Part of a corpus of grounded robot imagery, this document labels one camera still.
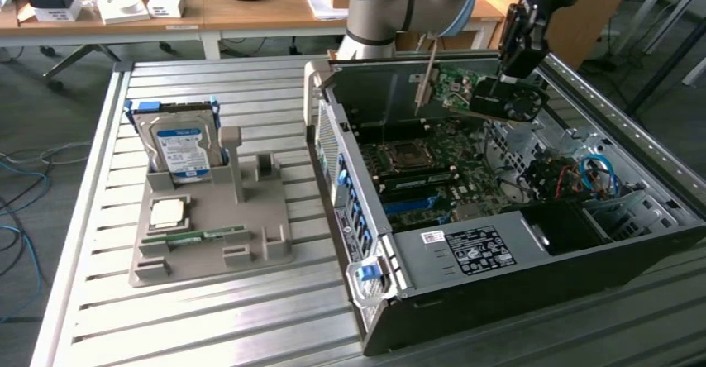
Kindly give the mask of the graphics card with black fan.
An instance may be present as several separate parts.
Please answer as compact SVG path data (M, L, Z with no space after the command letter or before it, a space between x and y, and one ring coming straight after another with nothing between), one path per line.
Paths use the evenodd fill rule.
M435 62L439 39L429 41L429 59L413 97L413 112L437 101L456 114L499 122L530 122L548 102L548 94L535 85L507 83L492 75Z

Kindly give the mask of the grey parts rack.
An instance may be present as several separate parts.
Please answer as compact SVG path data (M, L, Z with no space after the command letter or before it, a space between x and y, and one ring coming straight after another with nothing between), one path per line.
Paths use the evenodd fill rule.
M211 169L207 180L176 185L168 174L147 174L129 271L135 288L269 268L295 258L279 162L271 152L252 161L240 160L236 126L220 129L219 141L228 162ZM152 231L152 203L171 198L184 202L183 221ZM192 244L140 244L148 236L228 226L244 226L244 230Z

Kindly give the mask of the white box with tape roll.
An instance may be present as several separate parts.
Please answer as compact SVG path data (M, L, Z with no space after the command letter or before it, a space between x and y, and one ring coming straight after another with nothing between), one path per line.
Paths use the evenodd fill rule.
M149 19L143 0L97 0L97 9L105 25Z

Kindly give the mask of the black open PC case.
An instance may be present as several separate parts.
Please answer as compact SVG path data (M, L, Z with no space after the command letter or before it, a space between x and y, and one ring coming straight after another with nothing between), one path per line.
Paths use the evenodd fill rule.
M308 145L332 232L340 273L365 355L384 355L535 312L580 307L620 295L667 257L706 245L706 182L674 159L639 125L555 57L534 70L559 94L551 106L571 130L572 154L536 157L499 177L524 188L522 212L548 237L550 259L494 278L428 293L412 293L399 267L391 224L359 152L356 131L420 120L472 118L437 101L413 112L413 97L429 57L307 63L304 102L316 106ZM445 54L437 64L494 75L487 52ZM531 77L519 81L532 84ZM674 229L612 241L582 206L644 190L678 220ZM377 262L380 279L361 282L363 264Z

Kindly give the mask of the grey power supply unit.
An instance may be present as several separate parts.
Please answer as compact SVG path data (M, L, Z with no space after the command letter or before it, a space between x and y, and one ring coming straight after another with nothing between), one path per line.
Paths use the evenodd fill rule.
M392 235L412 293L428 293L534 267L550 240L522 212L507 212Z

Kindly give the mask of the wooden office desk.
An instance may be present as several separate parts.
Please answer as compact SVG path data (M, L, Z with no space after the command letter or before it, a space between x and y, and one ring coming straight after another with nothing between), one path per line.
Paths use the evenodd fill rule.
M320 21L307 0L203 0L200 41L205 58L220 58L219 41L228 38L325 36L345 33L345 22Z
M98 39L116 42L118 38L155 41L159 35L167 35L172 41L180 36L195 40L204 28L204 0L185 0L180 18L151 18L110 25L102 23L98 10L92 7L81 10L77 21L38 22L29 18L20 22L17 10L24 4L24 0L14 0L0 12L0 47L77 45Z

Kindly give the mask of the wooden cabinet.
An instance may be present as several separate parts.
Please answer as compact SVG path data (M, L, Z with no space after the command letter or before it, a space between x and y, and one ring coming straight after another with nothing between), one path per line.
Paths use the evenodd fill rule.
M506 13L518 0L485 0ZM578 68L588 57L602 29L622 0L578 0L571 7L555 11L546 38L551 52L571 68Z

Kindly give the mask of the metal disk bay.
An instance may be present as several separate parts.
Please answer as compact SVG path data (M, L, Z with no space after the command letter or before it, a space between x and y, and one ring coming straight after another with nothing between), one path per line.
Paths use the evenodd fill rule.
M603 201L588 200L582 206L612 241L679 226L675 217L644 190Z

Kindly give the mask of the blue case latch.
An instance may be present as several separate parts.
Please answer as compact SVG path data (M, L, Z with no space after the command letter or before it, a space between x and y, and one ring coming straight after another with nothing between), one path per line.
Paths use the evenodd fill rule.
M377 262L363 264L355 271L356 277L361 282L380 279L383 271Z

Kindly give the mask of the blue expansion slot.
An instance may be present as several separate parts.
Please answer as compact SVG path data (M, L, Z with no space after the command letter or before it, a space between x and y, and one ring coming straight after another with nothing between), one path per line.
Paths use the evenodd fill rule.
M416 210L428 210L435 206L437 196L413 198L405 201L396 201L383 205L385 214L400 214Z

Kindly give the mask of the white box with black lid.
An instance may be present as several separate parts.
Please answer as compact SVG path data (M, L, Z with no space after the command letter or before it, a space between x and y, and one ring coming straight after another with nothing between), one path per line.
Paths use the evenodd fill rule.
M80 0L28 0L38 22L73 22L82 8Z

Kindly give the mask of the white paper stack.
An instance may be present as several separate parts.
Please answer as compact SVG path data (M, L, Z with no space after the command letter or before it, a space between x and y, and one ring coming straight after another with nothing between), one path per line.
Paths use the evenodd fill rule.
M335 8L331 0L307 0L309 11L313 17L320 21L345 20L348 10Z

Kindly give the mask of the green RAM stick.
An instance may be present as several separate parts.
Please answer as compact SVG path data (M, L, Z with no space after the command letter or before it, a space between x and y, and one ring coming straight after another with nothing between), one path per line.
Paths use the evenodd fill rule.
M165 242L168 245L184 245L203 241L223 239L227 234L244 230L244 226L228 226L208 231L187 231L175 234L148 236L140 240L141 245Z

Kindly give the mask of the green motherboard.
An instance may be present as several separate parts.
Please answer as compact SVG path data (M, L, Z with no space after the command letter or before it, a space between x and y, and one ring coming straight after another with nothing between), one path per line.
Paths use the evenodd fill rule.
M437 196L435 206L400 214L385 214L395 232L461 222L503 212L524 201L524 188L499 177L503 167L487 162L487 125L472 118L420 120L389 126L365 127L356 131L359 152L372 178L381 206L413 198ZM408 188L391 193L377 191L376 179L395 174L384 160L380 145L393 141L420 140L433 157L432 168L448 168L459 178L445 184Z

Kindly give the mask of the perforated metal drive cage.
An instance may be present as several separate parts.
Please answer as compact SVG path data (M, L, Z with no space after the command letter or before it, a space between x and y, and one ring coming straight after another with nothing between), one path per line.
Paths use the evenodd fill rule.
M559 94L538 74L531 81L550 99L530 122L490 124L487 162L492 168L510 166L523 171L538 156L572 154L571 130L551 106L562 101Z

